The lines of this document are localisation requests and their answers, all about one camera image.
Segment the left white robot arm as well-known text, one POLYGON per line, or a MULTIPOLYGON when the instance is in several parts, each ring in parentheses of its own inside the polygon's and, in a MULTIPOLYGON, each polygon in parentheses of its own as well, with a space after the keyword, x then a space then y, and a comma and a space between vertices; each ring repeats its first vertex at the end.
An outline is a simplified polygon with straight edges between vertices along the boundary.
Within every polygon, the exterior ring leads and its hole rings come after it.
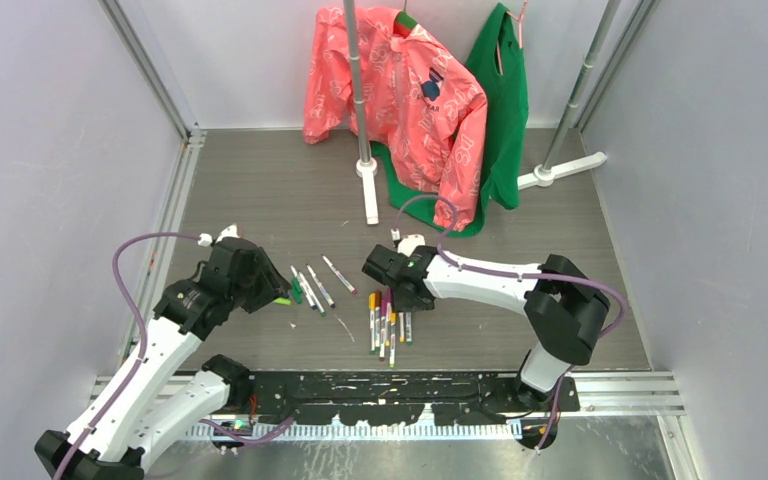
POLYGON ((174 395, 158 399, 233 311, 254 313, 290 289, 265 250, 236 225, 195 240, 210 248, 209 258, 193 276, 164 289, 151 319, 137 320, 137 346, 90 406, 66 430, 47 430, 38 439, 34 451, 52 478, 143 479, 197 422, 222 408, 237 413, 250 405, 251 371, 221 354, 174 395))

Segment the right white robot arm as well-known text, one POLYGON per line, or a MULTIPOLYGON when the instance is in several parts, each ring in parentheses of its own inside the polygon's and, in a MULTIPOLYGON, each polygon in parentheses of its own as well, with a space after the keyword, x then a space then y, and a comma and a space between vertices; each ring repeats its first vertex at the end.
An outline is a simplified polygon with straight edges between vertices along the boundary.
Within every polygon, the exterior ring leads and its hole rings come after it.
POLYGON ((541 263, 479 261, 419 245, 409 253, 375 246, 362 272, 389 288, 397 312, 430 311, 443 299, 498 307, 526 318, 537 344, 527 354, 515 384, 518 403, 542 409, 559 379, 592 358, 611 302, 574 263, 550 255, 541 263))

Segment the green clip pen cap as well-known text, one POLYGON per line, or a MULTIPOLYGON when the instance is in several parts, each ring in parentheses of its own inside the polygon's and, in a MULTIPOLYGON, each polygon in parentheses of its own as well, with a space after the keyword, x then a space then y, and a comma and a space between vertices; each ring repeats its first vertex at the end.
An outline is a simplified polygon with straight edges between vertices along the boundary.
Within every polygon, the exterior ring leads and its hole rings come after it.
POLYGON ((291 280, 292 290, 291 295, 297 304, 301 304, 304 300, 304 293, 302 287, 297 278, 291 280))

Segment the short yellow cap marker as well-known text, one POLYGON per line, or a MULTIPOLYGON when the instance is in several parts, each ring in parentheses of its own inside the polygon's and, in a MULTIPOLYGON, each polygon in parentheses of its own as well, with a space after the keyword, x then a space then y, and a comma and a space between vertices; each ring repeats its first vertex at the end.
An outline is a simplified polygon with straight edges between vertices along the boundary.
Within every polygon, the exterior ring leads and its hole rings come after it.
POLYGON ((389 354, 388 354, 388 362, 389 367, 394 368, 395 362, 396 362, 396 347, 398 344, 398 321, 397 321, 397 314, 395 312, 390 314, 389 318, 389 354))

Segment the blue cap marker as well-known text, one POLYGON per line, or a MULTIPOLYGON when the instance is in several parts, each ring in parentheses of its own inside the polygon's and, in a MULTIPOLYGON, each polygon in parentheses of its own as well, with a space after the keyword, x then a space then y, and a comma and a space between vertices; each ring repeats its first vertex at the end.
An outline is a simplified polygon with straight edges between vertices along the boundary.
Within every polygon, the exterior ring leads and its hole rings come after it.
POLYGON ((339 282, 351 293, 351 294, 357 294, 358 291, 356 287, 348 280, 348 278, 338 269, 338 267, 333 263, 333 261, 328 258, 326 255, 321 255, 323 261, 327 265, 327 267, 330 269, 330 271, 336 276, 336 278, 339 280, 339 282))

